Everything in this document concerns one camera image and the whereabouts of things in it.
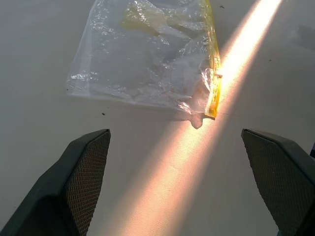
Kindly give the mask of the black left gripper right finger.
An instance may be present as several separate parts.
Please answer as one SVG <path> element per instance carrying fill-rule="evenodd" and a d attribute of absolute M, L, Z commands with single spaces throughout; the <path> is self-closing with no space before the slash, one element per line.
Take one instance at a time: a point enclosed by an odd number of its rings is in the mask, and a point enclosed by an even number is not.
<path fill-rule="evenodd" d="M 259 193 L 280 236 L 315 234 L 315 152 L 279 135 L 243 129 Z"/>

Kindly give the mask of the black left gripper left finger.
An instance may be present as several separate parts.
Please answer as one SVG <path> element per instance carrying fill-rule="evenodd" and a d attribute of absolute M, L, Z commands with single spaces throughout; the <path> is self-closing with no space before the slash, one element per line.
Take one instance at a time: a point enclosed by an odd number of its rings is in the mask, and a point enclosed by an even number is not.
<path fill-rule="evenodd" d="M 69 143 L 36 181 L 1 230 L 2 236 L 85 236 L 100 196 L 111 133 Z"/>

